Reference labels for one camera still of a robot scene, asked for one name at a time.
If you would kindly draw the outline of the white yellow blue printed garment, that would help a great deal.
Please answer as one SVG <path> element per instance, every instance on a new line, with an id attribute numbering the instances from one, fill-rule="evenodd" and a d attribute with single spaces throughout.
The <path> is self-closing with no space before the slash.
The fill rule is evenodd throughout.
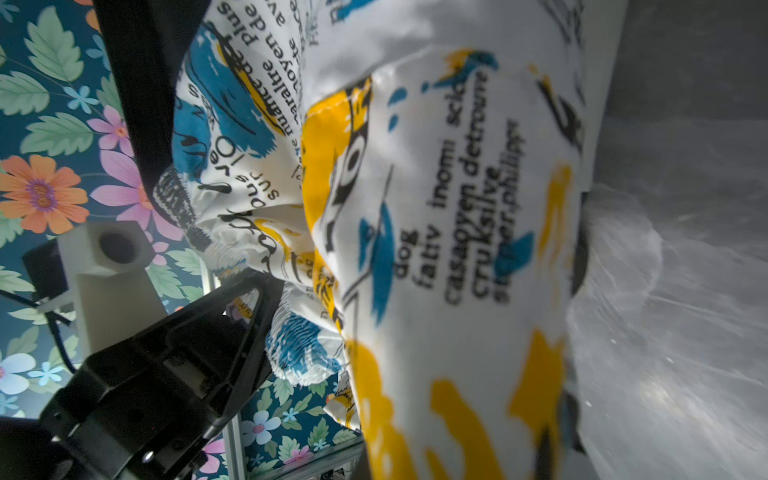
<path id="1" fill-rule="evenodd" d="M 533 479 L 558 445 L 581 1 L 213 1 L 153 190 L 207 267 L 284 283 L 292 383 L 347 380 L 376 479 Z"/>

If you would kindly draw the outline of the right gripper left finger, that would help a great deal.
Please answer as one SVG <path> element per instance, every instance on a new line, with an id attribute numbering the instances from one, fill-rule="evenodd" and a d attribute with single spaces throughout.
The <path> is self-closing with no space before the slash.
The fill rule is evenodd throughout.
<path id="1" fill-rule="evenodd" d="M 266 340 L 284 284 L 247 271 L 90 355 L 41 426 L 90 479 L 188 479 L 210 440 L 271 375 Z"/>

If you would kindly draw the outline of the white hard-shell suitcase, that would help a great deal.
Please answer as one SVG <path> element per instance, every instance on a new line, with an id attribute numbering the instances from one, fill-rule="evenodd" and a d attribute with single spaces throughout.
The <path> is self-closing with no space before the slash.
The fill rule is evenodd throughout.
<path id="1" fill-rule="evenodd" d="M 94 0 L 147 192 L 172 164 L 175 85 L 209 0 Z"/>

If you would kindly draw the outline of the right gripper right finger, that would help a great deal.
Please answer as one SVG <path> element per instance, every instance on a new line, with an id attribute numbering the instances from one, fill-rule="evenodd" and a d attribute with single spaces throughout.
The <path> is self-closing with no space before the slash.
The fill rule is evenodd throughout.
<path id="1" fill-rule="evenodd" d="M 587 230 L 584 223 L 583 213 L 580 213 L 575 257 L 573 266 L 571 267 L 571 297 L 576 296 L 584 282 L 589 261 L 588 247 Z M 586 460 L 587 466 L 590 466 L 591 463 L 578 432 L 580 421 L 578 380 L 572 352 L 570 351 L 571 345 L 569 338 L 566 339 L 565 347 L 565 381 L 556 411 L 556 420 L 559 428 L 558 445 L 560 447 L 560 453 L 563 455 L 561 460 L 565 461 L 570 453 L 574 453 L 579 461 Z M 533 479 L 555 478 L 555 454 L 554 435 L 546 430 L 538 441 Z"/>

